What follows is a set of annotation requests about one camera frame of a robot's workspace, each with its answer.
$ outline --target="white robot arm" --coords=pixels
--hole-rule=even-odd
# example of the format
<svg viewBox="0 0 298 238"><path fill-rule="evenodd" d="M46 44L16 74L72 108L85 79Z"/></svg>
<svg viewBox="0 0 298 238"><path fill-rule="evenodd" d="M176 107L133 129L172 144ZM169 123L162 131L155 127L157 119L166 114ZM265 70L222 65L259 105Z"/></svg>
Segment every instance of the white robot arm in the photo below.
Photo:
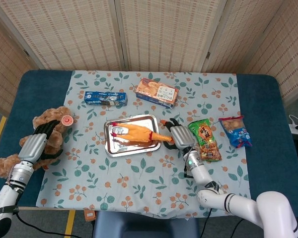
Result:
<svg viewBox="0 0 298 238"><path fill-rule="evenodd" d="M19 211L17 203L33 174L33 165L40 159L56 158L62 153L62 150L55 155L46 155L43 152L58 123L60 122L53 120L38 126L22 147L18 155L21 162L12 168L0 191L0 238L8 233L12 216Z"/></svg>
<svg viewBox="0 0 298 238"><path fill-rule="evenodd" d="M265 238L298 237L297 221L288 199L283 194L275 191L263 192L256 202L234 193L224 194L222 188L209 175L198 151L193 149L195 141L189 129L181 126L175 119L170 120L173 123L168 121L165 126L172 133L175 146L183 153L185 174L186 170L189 170L196 184L205 188L198 192L201 206L221 209L244 218L261 227Z"/></svg>

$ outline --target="floor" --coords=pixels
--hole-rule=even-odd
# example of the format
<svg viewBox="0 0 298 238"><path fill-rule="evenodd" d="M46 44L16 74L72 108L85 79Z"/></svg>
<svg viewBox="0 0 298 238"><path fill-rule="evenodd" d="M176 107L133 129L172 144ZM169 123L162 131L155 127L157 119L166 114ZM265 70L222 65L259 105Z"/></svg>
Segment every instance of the floor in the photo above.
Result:
<svg viewBox="0 0 298 238"><path fill-rule="evenodd" d="M292 114L298 117L298 100L289 105L286 109L287 115ZM22 210L19 213L20 217L39 228L52 231L57 233L64 233L66 229L72 231L73 235L80 236L82 238L92 237L92 224L86 222L84 219L83 211L76 211L74 215L74 223L71 226L70 222L68 225L69 211L52 211L52 210ZM202 230L204 222L206 219L199 219L200 230ZM204 238L227 238L230 237L235 225L238 223L240 218L231 217L217 217L210 218L205 233ZM14 216L12 221L12 227L10 232L5 236L6 238L23 237L23 238L50 238L58 237L55 235L43 234L31 227L28 227L18 221ZM243 221L237 228L234 238L260 238L263 237L263 230L256 225Z"/></svg>

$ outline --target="metal tray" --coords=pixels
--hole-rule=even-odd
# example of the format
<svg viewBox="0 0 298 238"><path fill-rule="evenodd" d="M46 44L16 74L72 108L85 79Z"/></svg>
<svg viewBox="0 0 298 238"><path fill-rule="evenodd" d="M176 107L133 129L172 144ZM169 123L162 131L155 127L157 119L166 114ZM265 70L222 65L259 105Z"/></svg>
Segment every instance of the metal tray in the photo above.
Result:
<svg viewBox="0 0 298 238"><path fill-rule="evenodd" d="M149 128L153 132L159 133L158 124L155 116L153 115L138 115L130 118L109 120L104 124L105 132L105 150L110 157L119 157L132 155L137 153L143 153L148 151L154 151L160 148L160 141L144 142L131 142L118 137L113 137L112 132L116 134L126 134L128 129L124 127L111 125L112 122L135 124Z"/></svg>

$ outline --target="orange rubber chicken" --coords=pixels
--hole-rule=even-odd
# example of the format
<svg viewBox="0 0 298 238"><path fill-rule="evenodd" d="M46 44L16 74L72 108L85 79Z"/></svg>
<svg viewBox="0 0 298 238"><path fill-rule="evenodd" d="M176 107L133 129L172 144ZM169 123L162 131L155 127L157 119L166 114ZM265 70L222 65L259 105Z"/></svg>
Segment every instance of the orange rubber chicken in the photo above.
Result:
<svg viewBox="0 0 298 238"><path fill-rule="evenodd" d="M128 129L128 133L124 135L119 135L116 133L111 133L114 137L119 137L128 141L140 141L140 142L150 142L152 140L173 142L171 136L157 134L145 126L123 124L123 123L112 123L113 126L121 126Z"/></svg>

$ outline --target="woven screen panel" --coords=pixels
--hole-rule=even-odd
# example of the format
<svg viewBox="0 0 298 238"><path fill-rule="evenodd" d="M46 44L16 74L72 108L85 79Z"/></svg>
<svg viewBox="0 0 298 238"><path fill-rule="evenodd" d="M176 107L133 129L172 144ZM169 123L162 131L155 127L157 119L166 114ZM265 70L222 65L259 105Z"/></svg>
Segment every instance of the woven screen panel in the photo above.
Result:
<svg viewBox="0 0 298 238"><path fill-rule="evenodd" d="M107 0L0 0L47 69L121 70Z"/></svg>
<svg viewBox="0 0 298 238"><path fill-rule="evenodd" d="M196 71L221 0L121 0L129 70Z"/></svg>
<svg viewBox="0 0 298 238"><path fill-rule="evenodd" d="M283 0L234 0L206 72L232 73L269 24Z"/></svg>
<svg viewBox="0 0 298 238"><path fill-rule="evenodd" d="M22 75L32 69L25 54L0 30L0 113L8 116Z"/></svg>
<svg viewBox="0 0 298 238"><path fill-rule="evenodd" d="M298 0L286 4L244 71L275 77L284 100L298 88Z"/></svg>

